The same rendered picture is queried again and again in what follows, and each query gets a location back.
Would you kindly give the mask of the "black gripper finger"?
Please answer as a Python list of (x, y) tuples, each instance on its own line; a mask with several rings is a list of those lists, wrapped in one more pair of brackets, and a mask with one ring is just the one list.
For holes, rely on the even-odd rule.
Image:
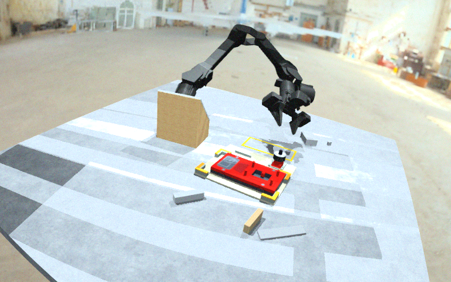
[(294, 120), (292, 120), (292, 121), (289, 122), (289, 124), (290, 124), (290, 129), (291, 129), (291, 132), (292, 132), (293, 135), (296, 134), (297, 129), (298, 129), (298, 127), (299, 127), (299, 124), (302, 123), (302, 122), (305, 121), (305, 120), (306, 120), (305, 117), (299, 115), (299, 116), (296, 117)]
[(285, 104), (283, 104), (281, 101), (278, 101), (268, 108), (278, 126), (282, 125), (282, 113), (284, 106)]

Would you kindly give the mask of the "grey flat bar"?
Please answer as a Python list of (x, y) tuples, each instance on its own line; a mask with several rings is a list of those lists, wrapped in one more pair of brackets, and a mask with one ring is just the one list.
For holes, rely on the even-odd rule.
[(279, 227), (277, 229), (263, 229), (257, 230), (260, 240), (265, 239), (276, 239), (289, 236), (297, 236), (306, 234), (302, 225), (292, 226), (292, 227)]

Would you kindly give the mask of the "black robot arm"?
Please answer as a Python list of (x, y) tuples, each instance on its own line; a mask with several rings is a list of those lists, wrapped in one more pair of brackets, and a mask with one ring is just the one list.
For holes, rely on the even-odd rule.
[[(247, 34), (254, 38), (246, 39)], [(236, 24), (230, 31), (228, 38), (212, 53), (208, 59), (199, 63), (191, 70), (182, 73), (182, 82), (177, 85), (175, 93), (182, 95), (194, 96), (198, 89), (206, 87), (213, 79), (213, 70), (216, 66), (232, 51), (232, 49), (240, 45), (258, 46), (270, 62), (274, 65), (275, 71), (279, 77), (274, 83), (275, 87), (283, 90), (292, 90), (292, 94), (287, 93), (285, 104), (291, 102), (297, 106), (309, 106), (315, 98), (315, 89), (311, 85), (302, 82), (302, 77), (298, 73), (297, 68), (290, 62), (285, 60), (281, 54), (275, 49), (271, 42), (266, 38), (265, 34), (256, 31), (250, 26)], [(295, 82), (294, 78), (296, 79)]]

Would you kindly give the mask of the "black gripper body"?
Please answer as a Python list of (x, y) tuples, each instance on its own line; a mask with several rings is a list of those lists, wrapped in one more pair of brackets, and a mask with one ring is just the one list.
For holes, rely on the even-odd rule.
[[(275, 93), (275, 92), (270, 92), (267, 96), (263, 97), (262, 99), (262, 105), (265, 106), (266, 108), (269, 108), (270, 106), (272, 106), (275, 102), (281, 101), (283, 104), (285, 104), (285, 98), (287, 97), (287, 93), (292, 94), (292, 90), (283, 90), (282, 92), (280, 92), (280, 95)], [(290, 116), (292, 120), (294, 120), (296, 117), (298, 117), (299, 115), (303, 116), (306, 118), (305, 121), (303, 121), (302, 123), (299, 124), (299, 127), (303, 127), (304, 125), (306, 125), (307, 123), (309, 123), (311, 121), (311, 116), (306, 114), (305, 112), (300, 112), (299, 114), (297, 114), (295, 112), (295, 109), (297, 108), (296, 105), (294, 105), (293, 103), (289, 102), (287, 104), (285, 104), (283, 112)]]

